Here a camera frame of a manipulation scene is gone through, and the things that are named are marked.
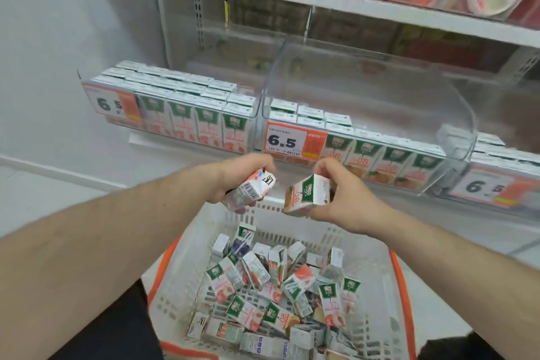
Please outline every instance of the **hand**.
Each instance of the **hand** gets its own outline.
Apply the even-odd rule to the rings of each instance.
[[[247,154],[238,158],[210,164],[208,168],[215,172],[216,186],[211,198],[212,203],[220,202],[225,193],[239,186],[253,172],[265,168],[274,173],[274,159],[268,154]]]
[[[335,223],[348,232],[375,237],[381,226],[391,222],[396,211],[335,159],[320,160],[313,172],[333,181],[335,195],[329,204],[311,208],[307,213],[310,218]]]

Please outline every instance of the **person's right hand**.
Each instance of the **person's right hand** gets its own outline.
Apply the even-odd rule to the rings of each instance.
[[[348,232],[374,237],[377,237],[381,226],[395,219],[396,211],[335,159],[321,159],[313,172],[333,181],[335,195],[327,205],[311,208],[307,212],[310,218],[335,223]]]

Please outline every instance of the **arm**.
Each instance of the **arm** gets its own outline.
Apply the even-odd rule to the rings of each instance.
[[[72,206],[0,240],[0,358],[47,359],[272,157],[195,166]]]
[[[538,358],[540,271],[392,209],[334,159],[315,173],[337,188],[312,218],[385,242],[505,359]]]

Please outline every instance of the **shopping basket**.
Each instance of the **shopping basket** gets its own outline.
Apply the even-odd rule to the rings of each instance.
[[[367,236],[350,234],[332,224],[288,216],[281,212],[282,207],[282,200],[266,197],[241,215],[221,204],[206,204],[182,237],[169,247],[148,295],[148,310],[164,351],[172,357],[253,359],[245,352],[186,337],[196,306],[215,303],[205,278],[212,246],[220,233],[232,238],[238,224],[243,223],[256,226],[253,242],[289,246],[300,240],[308,251],[320,255],[332,246],[341,248],[344,273],[362,282],[359,307],[349,324],[361,356],[369,360],[415,360],[410,303],[394,253]],[[239,293],[265,309],[266,303],[253,291],[244,288]],[[225,309],[224,305],[214,306],[217,315],[224,315]],[[272,332],[261,327],[259,333]]]

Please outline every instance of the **floor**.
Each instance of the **floor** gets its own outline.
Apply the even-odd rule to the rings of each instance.
[[[40,217],[103,195],[105,192],[95,189],[0,166],[0,237]],[[519,259],[540,268],[538,233],[515,228],[503,230],[489,222],[472,231],[460,226],[448,229],[477,242],[483,239],[487,247],[502,253],[514,251]],[[460,336],[470,330],[469,325],[404,263],[402,267],[413,307],[417,349],[427,339]],[[147,289],[152,285],[156,268],[157,263],[143,275]]]

